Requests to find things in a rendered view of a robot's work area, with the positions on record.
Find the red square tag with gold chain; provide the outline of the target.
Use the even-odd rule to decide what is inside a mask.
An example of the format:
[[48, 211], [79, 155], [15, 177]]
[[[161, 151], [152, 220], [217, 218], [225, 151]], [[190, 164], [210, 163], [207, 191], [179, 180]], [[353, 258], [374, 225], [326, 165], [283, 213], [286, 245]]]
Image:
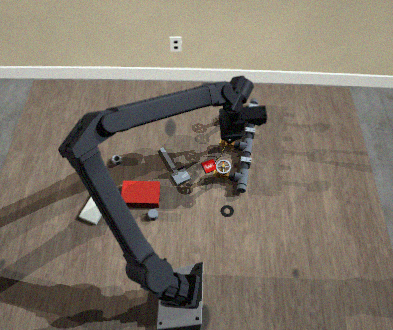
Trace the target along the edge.
[[[225, 145], [226, 145], [226, 143], [225, 143]], [[223, 154], [224, 149], [225, 149], [225, 147], [226, 147], [225, 145], [224, 145], [224, 148], [223, 148], [223, 150], [222, 150], [222, 154]], [[221, 154], [221, 155], [222, 155], [222, 154]], [[221, 156], [221, 155], [220, 155], [220, 156]], [[219, 158], [220, 158], [220, 156], [219, 156]], [[218, 161], [219, 158], [218, 158], [216, 161]], [[214, 160], [211, 159], [211, 160], [208, 160], [208, 161], [203, 162], [203, 163], [201, 163], [201, 164], [202, 164], [202, 166], [203, 166], [205, 172], [206, 172], [206, 173], [209, 173], [209, 172], [212, 172], [212, 171], [214, 171], [214, 170], [217, 170], [217, 169], [216, 169], [216, 164], [215, 164], [215, 163], [216, 163], [216, 162], [214, 162]]]

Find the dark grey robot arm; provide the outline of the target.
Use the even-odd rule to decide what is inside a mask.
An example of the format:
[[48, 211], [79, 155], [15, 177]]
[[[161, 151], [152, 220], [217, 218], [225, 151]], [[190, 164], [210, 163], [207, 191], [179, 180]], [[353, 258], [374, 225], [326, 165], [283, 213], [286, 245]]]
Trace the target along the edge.
[[245, 121], [260, 126], [267, 121], [266, 107], [243, 107], [253, 88], [253, 83], [242, 75], [233, 77], [230, 82], [210, 83], [89, 112], [79, 119], [58, 148], [62, 158], [67, 158], [79, 175], [120, 245], [127, 262], [126, 275], [140, 284], [140, 288], [160, 299], [162, 306], [194, 309], [200, 277], [173, 272], [167, 259], [160, 259], [155, 253], [107, 170], [97, 145], [116, 132], [208, 106], [223, 106], [222, 114], [228, 121], [236, 121], [241, 117], [233, 123], [232, 131], [243, 131]]

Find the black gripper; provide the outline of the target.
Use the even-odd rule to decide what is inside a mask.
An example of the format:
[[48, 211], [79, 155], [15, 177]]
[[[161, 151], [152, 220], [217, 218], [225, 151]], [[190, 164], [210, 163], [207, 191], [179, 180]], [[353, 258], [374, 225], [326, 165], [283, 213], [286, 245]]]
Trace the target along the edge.
[[232, 131], [233, 123], [240, 120], [241, 117], [236, 121], [228, 121], [223, 117], [222, 112], [223, 112], [223, 108], [219, 109], [218, 117], [219, 117], [219, 124], [220, 124], [221, 140], [226, 141], [227, 143], [232, 143], [235, 140], [242, 139], [243, 131]]

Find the red flat block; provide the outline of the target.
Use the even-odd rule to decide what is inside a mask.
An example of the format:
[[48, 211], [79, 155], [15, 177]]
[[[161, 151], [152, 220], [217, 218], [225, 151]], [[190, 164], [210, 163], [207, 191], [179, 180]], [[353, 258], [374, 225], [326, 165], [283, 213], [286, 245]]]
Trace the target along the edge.
[[160, 181], [123, 181], [122, 197], [128, 207], [158, 207]]

